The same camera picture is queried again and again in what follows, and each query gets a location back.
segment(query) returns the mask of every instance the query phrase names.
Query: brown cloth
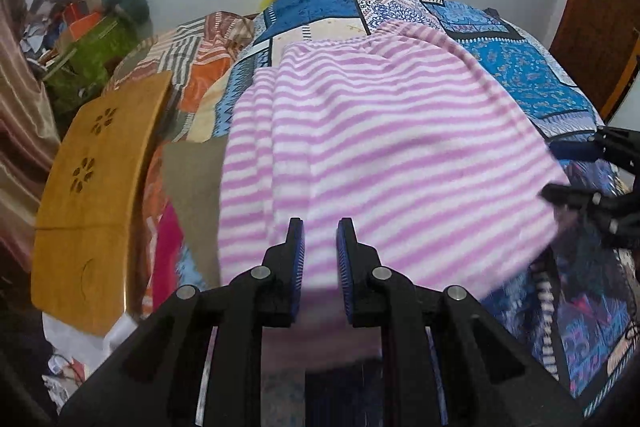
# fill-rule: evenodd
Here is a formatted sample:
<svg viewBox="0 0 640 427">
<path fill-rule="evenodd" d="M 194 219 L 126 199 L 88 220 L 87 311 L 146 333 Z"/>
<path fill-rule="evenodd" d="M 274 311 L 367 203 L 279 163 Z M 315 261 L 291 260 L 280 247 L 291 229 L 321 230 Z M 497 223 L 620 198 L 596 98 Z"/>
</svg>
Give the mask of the brown cloth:
<svg viewBox="0 0 640 427">
<path fill-rule="evenodd" d="M 35 216 L 60 139 L 0 0 L 0 248 L 31 270 Z"/>
<path fill-rule="evenodd" d="M 181 141 L 162 150 L 162 183 L 172 202 L 196 269 L 210 287 L 220 286 L 218 218 L 226 136 L 203 143 Z"/>
</svg>

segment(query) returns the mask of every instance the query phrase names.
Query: pink striped cloth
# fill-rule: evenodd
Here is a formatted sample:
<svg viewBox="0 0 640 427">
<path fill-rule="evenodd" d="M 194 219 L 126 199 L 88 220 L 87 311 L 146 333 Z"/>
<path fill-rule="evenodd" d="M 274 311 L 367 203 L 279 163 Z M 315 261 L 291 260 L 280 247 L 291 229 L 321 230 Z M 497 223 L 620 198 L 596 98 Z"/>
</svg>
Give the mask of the pink striped cloth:
<svg viewBox="0 0 640 427">
<path fill-rule="evenodd" d="M 388 22 L 348 41 L 290 44 L 236 103 L 221 187 L 222 282 L 305 223 L 298 320 L 265 331 L 263 368 L 327 367 L 375 355 L 379 332 L 344 315 L 335 230 L 415 283 L 482 298 L 558 232 L 538 197 L 568 183 L 502 86 L 444 33 Z"/>
</svg>

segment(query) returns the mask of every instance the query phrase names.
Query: wooden cabinet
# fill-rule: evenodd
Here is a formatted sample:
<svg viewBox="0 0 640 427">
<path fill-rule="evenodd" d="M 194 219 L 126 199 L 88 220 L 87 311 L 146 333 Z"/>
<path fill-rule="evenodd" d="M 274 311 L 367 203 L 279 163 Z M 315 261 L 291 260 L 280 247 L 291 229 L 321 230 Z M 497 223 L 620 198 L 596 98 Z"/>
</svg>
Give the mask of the wooden cabinet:
<svg viewBox="0 0 640 427">
<path fill-rule="evenodd" d="M 638 42 L 640 0 L 567 0 L 551 53 L 603 117 Z"/>
</svg>

